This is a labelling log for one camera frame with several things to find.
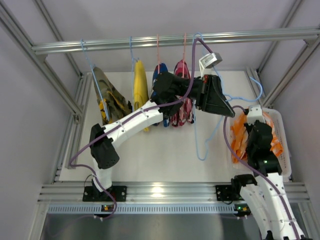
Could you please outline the blue wire hanger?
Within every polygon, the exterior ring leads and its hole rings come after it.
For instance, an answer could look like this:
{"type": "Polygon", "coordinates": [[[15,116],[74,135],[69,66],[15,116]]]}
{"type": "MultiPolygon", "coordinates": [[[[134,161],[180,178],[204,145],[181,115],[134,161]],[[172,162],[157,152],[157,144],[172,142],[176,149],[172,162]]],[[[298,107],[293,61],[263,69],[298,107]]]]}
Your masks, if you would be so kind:
{"type": "MultiPolygon", "coordinates": [[[[245,102],[248,102],[248,103],[253,103],[253,102],[258,101],[262,97],[262,95],[264,93],[263,86],[262,86],[262,84],[260,82],[258,82],[253,77],[249,77],[249,81],[253,81],[254,83],[256,83],[258,85],[258,88],[259,88],[259,93],[258,93],[258,95],[257,95],[257,97],[255,99],[247,99],[247,98],[244,98],[244,97],[241,97],[241,96],[232,96],[230,94],[225,93],[224,81],[222,79],[222,76],[219,74],[219,72],[216,70],[215,67],[213,67],[212,69],[220,77],[221,86],[222,86],[222,93],[228,98],[226,100],[227,102],[231,102],[233,100],[242,100],[242,101],[245,101],[245,102]]],[[[196,101],[194,100],[193,101],[192,112],[193,112],[193,125],[194,125],[194,138],[195,138],[196,156],[200,161],[205,161],[207,159],[208,153],[209,153],[208,142],[211,141],[213,139],[213,137],[215,136],[215,134],[217,133],[218,128],[220,127],[220,124],[221,124],[221,122],[223,120],[223,117],[221,117],[219,119],[219,121],[216,124],[216,126],[215,126],[213,132],[211,133],[210,137],[207,138],[204,141],[205,153],[204,153],[204,157],[201,157],[200,156],[200,151],[199,151],[199,143],[198,143],[198,131],[197,131],[197,118],[196,118],[196,106],[195,106],[195,103],[196,103],[196,101]]]]}

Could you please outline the orange trousers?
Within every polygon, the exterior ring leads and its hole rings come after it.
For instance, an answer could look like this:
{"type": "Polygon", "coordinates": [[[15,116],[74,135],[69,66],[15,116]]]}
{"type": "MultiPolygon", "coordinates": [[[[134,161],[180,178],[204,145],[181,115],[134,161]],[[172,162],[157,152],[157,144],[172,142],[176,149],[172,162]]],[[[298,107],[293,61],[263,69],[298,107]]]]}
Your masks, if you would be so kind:
{"type": "MultiPolygon", "coordinates": [[[[266,111],[263,111],[262,114],[266,120],[266,123],[272,128],[273,139],[271,141],[271,150],[276,157],[279,157],[284,152],[284,148],[276,133],[275,121],[272,119],[271,115],[266,111]]],[[[237,119],[234,120],[233,125],[230,127],[230,131],[232,133],[232,150],[241,160],[247,162],[248,155],[246,152],[246,147],[249,135],[245,127],[245,123],[247,123],[247,116],[242,112],[237,117],[237,119]]]]}

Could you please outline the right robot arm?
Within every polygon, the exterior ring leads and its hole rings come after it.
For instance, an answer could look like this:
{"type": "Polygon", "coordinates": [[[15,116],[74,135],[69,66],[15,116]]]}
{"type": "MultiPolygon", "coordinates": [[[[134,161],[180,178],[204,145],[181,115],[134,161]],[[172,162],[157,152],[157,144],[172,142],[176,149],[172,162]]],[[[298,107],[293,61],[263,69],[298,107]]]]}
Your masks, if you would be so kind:
{"type": "Polygon", "coordinates": [[[246,147],[251,174],[236,175],[232,186],[245,200],[265,240],[306,240],[285,190],[282,169],[271,150],[272,128],[256,120],[246,124],[246,147]]]}

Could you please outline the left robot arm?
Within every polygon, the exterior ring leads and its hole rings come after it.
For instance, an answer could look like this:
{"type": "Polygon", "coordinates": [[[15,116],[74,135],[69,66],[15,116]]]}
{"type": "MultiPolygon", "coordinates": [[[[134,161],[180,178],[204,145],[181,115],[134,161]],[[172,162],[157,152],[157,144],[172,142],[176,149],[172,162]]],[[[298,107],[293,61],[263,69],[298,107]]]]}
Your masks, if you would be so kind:
{"type": "Polygon", "coordinates": [[[173,116],[182,106],[182,98],[195,102],[198,110],[233,118],[235,112],[222,91],[221,79],[212,74],[182,78],[170,72],[160,73],[153,85],[151,99],[120,120],[90,131],[93,158],[93,185],[100,193],[112,187],[112,168],[120,157],[116,149],[144,128],[173,116]]]}

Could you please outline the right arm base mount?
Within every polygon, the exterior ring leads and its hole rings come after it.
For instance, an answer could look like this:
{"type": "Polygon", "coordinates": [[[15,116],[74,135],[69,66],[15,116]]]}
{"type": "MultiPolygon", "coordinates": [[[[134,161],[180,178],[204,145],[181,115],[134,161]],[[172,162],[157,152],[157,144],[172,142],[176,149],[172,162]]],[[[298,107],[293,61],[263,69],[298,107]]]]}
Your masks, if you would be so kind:
{"type": "Polygon", "coordinates": [[[221,184],[215,186],[216,199],[220,202],[232,202],[237,200],[237,196],[231,184],[221,184]]]}

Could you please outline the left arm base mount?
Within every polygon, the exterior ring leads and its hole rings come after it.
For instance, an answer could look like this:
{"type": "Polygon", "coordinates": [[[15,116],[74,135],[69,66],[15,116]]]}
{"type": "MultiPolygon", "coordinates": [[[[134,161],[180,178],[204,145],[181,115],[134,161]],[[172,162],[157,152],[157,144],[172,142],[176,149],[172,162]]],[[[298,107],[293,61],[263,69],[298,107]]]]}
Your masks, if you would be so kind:
{"type": "MultiPolygon", "coordinates": [[[[127,199],[127,187],[116,185],[107,189],[116,202],[125,202],[127,199]]],[[[112,202],[113,200],[104,191],[100,192],[95,185],[85,186],[82,196],[83,202],[112,202]]]]}

